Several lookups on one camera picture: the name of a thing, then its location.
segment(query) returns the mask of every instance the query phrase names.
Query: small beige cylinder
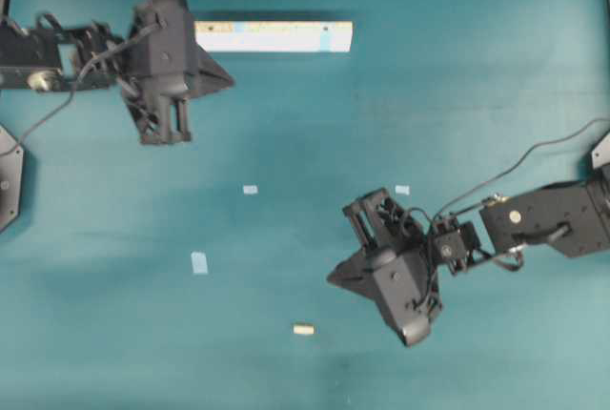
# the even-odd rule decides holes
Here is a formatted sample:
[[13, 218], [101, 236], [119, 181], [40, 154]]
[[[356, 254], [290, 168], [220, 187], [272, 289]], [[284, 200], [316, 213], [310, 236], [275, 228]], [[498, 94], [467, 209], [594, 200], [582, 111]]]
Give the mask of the small beige cylinder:
[[296, 322], [293, 324], [293, 332], [298, 336], [312, 336], [315, 334], [315, 326], [309, 322]]

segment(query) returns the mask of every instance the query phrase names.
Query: teal mat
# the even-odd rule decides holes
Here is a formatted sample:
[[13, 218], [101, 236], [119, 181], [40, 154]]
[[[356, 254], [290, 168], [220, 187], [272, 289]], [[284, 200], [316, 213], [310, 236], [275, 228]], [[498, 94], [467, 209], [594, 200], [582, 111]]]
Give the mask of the teal mat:
[[[11, 15], [126, 34], [138, 1], [12, 0]], [[355, 21], [353, 49], [216, 55], [237, 86], [193, 102], [190, 145], [139, 146], [117, 89], [80, 93], [31, 137], [23, 211], [0, 235], [0, 408], [610, 406], [607, 253], [443, 271], [445, 310], [412, 350], [325, 282], [356, 250], [340, 208], [357, 195], [409, 185], [400, 202], [435, 210], [610, 113], [605, 0], [190, 5], [335, 14]], [[3, 92], [0, 122], [18, 134], [62, 98]], [[606, 130], [540, 151], [494, 191], [576, 177]]]

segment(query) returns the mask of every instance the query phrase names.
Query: screw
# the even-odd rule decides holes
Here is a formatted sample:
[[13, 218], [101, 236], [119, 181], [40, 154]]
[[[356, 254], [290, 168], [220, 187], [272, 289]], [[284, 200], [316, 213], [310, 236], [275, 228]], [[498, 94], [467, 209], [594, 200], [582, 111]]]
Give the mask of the screw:
[[519, 224], [521, 222], [521, 213], [519, 213], [517, 210], [513, 210], [508, 214], [508, 218], [513, 224]]
[[442, 245], [442, 247], [440, 248], [440, 253], [443, 257], [451, 257], [451, 255], [454, 253], [454, 250], [452, 250], [451, 246], [449, 245]]

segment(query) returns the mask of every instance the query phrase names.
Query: black cable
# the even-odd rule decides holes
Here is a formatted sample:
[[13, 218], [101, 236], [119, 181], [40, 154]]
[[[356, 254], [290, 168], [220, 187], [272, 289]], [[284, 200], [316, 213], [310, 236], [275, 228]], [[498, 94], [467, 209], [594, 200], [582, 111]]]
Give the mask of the black cable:
[[536, 143], [535, 145], [533, 145], [532, 147], [530, 147], [529, 150], [527, 150], [522, 156], [521, 158], [515, 163], [513, 164], [511, 167], [509, 167], [508, 169], [506, 169], [504, 172], [497, 174], [496, 176], [488, 179], [487, 181], [483, 181], [482, 183], [478, 184], [477, 186], [475, 186], [474, 188], [472, 188], [471, 190], [467, 191], [466, 193], [459, 195], [458, 197], [454, 198], [453, 200], [447, 202], [440, 210], [438, 210], [438, 213], [436, 213], [434, 215], [434, 219], [439, 218], [442, 213], [447, 210], [449, 207], [451, 207], [452, 205], [460, 202], [461, 200], [463, 200], [464, 198], [474, 194], [476, 191], [478, 191], [479, 189], [484, 188], [485, 186], [498, 181], [499, 179], [507, 176], [508, 174], [510, 174], [512, 171], [514, 171], [519, 165], [521, 165], [523, 163], [523, 161], [527, 158], [528, 155], [530, 155], [534, 150], [536, 150], [537, 148], [540, 148], [542, 146], [548, 146], [548, 145], [556, 145], [559, 143], [563, 143], [565, 141], [568, 141], [574, 137], [579, 136], [581, 133], [585, 132], [587, 129], [589, 129], [589, 127], [591, 127], [593, 124], [596, 124], [598, 122], [610, 122], [610, 118], [605, 118], [605, 117], [597, 117], [595, 119], [590, 120], [589, 122], [587, 122], [583, 127], [581, 127], [580, 129], [578, 129], [577, 131], [575, 131], [574, 133], [570, 133], [569, 135], [563, 137], [563, 138], [558, 138], [556, 140], [548, 140], [548, 141], [540, 141], [539, 143]]
[[419, 207], [412, 207], [412, 208], [408, 209], [406, 212], [404, 212], [403, 217], [404, 217], [405, 220], [411, 215], [411, 212], [419, 212], [419, 213], [421, 213], [426, 218], [428, 223], [432, 224], [432, 219], [428, 216], [426, 211], [423, 208], [419, 208]]
[[26, 140], [26, 138], [28, 138], [30, 136], [30, 134], [32, 132], [34, 132], [40, 126], [45, 124], [47, 121], [49, 121], [49, 119], [54, 117], [56, 114], [61, 112], [63, 109], [68, 107], [68, 105], [70, 105], [70, 103], [74, 99], [74, 94], [76, 93], [76, 90], [78, 89], [79, 84], [83, 81], [83, 79], [85, 79], [85, 76], [87, 76], [87, 74], [93, 68], [93, 66], [95, 64], [97, 64], [98, 62], [101, 62], [103, 60], [106, 60], [110, 57], [113, 57], [114, 55], [117, 55], [118, 53], [126, 50], [127, 48], [130, 48], [134, 44], [140, 42], [146, 36], [150, 35], [154, 31], [158, 30], [158, 28], [159, 28], [158, 24], [152, 24], [150, 26], [147, 26], [147, 27], [143, 28], [141, 31], [139, 31], [137, 33], [137, 35], [133, 36], [132, 38], [125, 40], [122, 43], [119, 43], [118, 45], [115, 45], [115, 46], [107, 49], [106, 51], [100, 52], [99, 54], [96, 54], [91, 59], [89, 59], [89, 61], [87, 61], [87, 63], [81, 69], [78, 76], [76, 76], [76, 79], [74, 80], [74, 82], [71, 84], [70, 93], [68, 95], [68, 98], [66, 98], [66, 100], [64, 100], [60, 105], [53, 108], [50, 112], [48, 112], [43, 117], [41, 117], [39, 120], [37, 120], [34, 124], [32, 124], [25, 132], [23, 132], [21, 134], [21, 136], [19, 136], [19, 138], [17, 138], [17, 141], [9, 150], [4, 151], [3, 153], [0, 153], [0, 157], [4, 157], [5, 155], [11, 154], [13, 151], [15, 151], [17, 148], [19, 148], [23, 144], [23, 142]]

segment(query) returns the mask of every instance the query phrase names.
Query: white block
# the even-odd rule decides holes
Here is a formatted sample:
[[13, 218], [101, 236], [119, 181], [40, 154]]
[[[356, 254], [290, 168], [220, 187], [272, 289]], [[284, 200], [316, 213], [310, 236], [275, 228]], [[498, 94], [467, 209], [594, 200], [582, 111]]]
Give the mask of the white block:
[[197, 21], [207, 52], [349, 52], [353, 23]]

